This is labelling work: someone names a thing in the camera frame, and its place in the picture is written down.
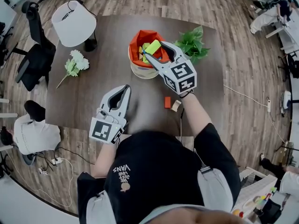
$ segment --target dark table top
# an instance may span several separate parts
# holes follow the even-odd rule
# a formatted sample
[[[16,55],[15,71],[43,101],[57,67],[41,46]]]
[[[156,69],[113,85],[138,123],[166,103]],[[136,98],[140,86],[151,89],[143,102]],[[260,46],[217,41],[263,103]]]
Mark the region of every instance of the dark table top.
[[[168,88],[162,77],[144,80],[131,70],[128,45],[140,29],[157,31],[166,41],[174,42],[179,32],[186,32],[198,24],[169,18],[151,16],[112,15],[99,16],[96,27],[98,47],[84,52],[83,44],[68,48],[60,42],[50,72],[46,103],[46,123],[57,126],[90,129],[92,117],[101,99],[109,90],[124,84],[132,89],[126,119],[129,125],[125,133],[140,130],[158,130],[179,136],[180,114],[183,106],[175,113],[164,108],[164,97],[170,96],[173,104],[179,97]],[[197,65],[197,88],[194,90],[200,103],[210,115],[218,132],[222,128],[223,75],[220,39],[215,29],[203,27],[203,42],[211,48],[209,56]],[[78,77],[68,77],[56,89],[65,76],[65,62],[74,49],[81,51],[89,60],[90,68]],[[186,117],[183,118],[182,135],[192,136]]]

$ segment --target seated person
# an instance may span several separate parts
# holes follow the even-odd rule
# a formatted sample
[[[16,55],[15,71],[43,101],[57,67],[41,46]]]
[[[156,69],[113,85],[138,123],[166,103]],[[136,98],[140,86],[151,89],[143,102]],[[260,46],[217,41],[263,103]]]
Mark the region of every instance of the seated person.
[[[244,223],[229,213],[241,189],[233,156],[195,95],[181,98],[194,152],[155,131],[135,133],[118,148],[102,144],[91,173],[77,181],[81,224]]]
[[[14,142],[24,155],[55,150],[60,139],[58,126],[45,123],[45,108],[28,100],[24,105],[28,114],[14,123]]]

